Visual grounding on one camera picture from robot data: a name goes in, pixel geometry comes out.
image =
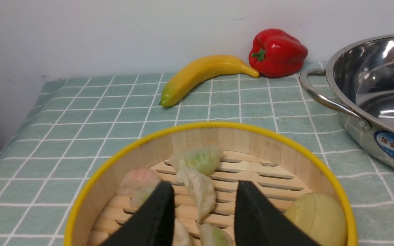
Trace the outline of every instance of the yellow steamer rim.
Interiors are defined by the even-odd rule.
[[[83,207],[83,203],[85,202],[86,199],[94,200],[92,197],[89,196],[89,193],[93,189],[98,189],[98,186],[96,186],[97,181],[105,174],[106,172],[111,171],[111,167],[118,162],[123,156],[131,152],[133,149],[139,148],[140,146],[164,137],[168,136],[169,134],[174,134],[178,133],[181,131],[187,131],[187,130],[192,130],[192,129],[199,129],[199,128],[223,128],[223,129],[238,129],[242,131],[247,131],[250,133],[255,133],[255,134],[260,134],[264,137],[269,137],[275,141],[278,141],[282,144],[285,144],[298,153],[302,154],[307,160],[309,160],[312,164],[314,164],[319,171],[322,172],[324,177],[327,179],[327,182],[330,183],[332,188],[334,189],[335,192],[335,198],[337,198],[340,202],[340,205],[342,206],[344,210],[344,215],[346,218],[346,223],[347,223],[347,246],[357,246],[358,245],[358,235],[357,235],[357,229],[356,229],[356,224],[355,224],[355,218],[352,212],[351,205],[349,203],[349,200],[347,198],[346,192],[344,191],[343,187],[341,186],[340,182],[338,179],[334,176],[332,171],[316,156],[314,155],[311,151],[303,147],[297,142],[294,142],[293,140],[277,134],[275,132],[269,131],[267,129],[257,127],[257,126],[252,126],[252,125],[247,125],[243,123],[235,123],[235,122],[216,122],[216,121],[211,121],[211,122],[197,122],[197,123],[189,123],[189,124],[184,124],[180,126],[174,126],[171,128],[167,128],[161,131],[157,131],[155,133],[149,134],[139,140],[136,140],[135,142],[131,143],[130,145],[127,145],[125,148],[121,149],[119,152],[114,154],[109,160],[107,160],[93,175],[92,177],[86,182],[84,185],[83,189],[80,191],[78,194],[74,205],[72,206],[71,212],[68,216],[67,220],[67,225],[66,225],[66,230],[65,230],[65,235],[64,235],[64,246],[78,246],[78,245],[86,245],[87,241],[89,239],[89,234],[92,230],[92,224],[95,222],[98,214],[102,211],[102,209],[106,206],[107,202],[114,196],[114,194],[105,194],[103,196],[110,196],[109,198],[103,197],[103,199],[107,199],[106,202],[100,202],[100,205],[97,206],[97,211],[94,214],[89,214],[85,215],[83,214],[83,217],[91,217],[90,220],[93,221],[92,224],[80,224],[78,227],[76,227],[76,222],[78,219],[78,215]],[[294,176],[299,175],[297,173],[297,170],[289,170]],[[75,238],[75,234],[77,235],[83,235],[86,238],[83,240],[78,240],[78,238]]]

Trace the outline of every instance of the pink dumpling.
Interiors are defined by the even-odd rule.
[[[156,187],[161,182],[156,171],[141,168],[130,170],[119,185],[117,193],[127,195],[142,188]]]

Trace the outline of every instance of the red bell pepper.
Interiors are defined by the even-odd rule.
[[[255,36],[249,64],[261,74],[278,78],[298,72],[308,56],[299,40],[280,29],[266,29]]]

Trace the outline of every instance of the yellow banana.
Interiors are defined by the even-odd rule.
[[[194,87],[219,75],[245,73],[254,78],[259,72],[241,59],[230,55],[205,56],[196,59],[176,73],[165,85],[159,105],[171,107],[182,100]]]

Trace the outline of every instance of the table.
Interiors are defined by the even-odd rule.
[[[71,204],[105,160],[154,131],[206,120],[261,126],[301,143],[344,186],[360,245],[394,245],[394,170],[366,154],[335,111],[303,92],[298,74],[279,79],[216,77],[164,109],[158,105],[160,93],[172,75],[46,83],[0,153],[0,245],[62,245]],[[319,92],[333,97],[325,78],[310,78]]]

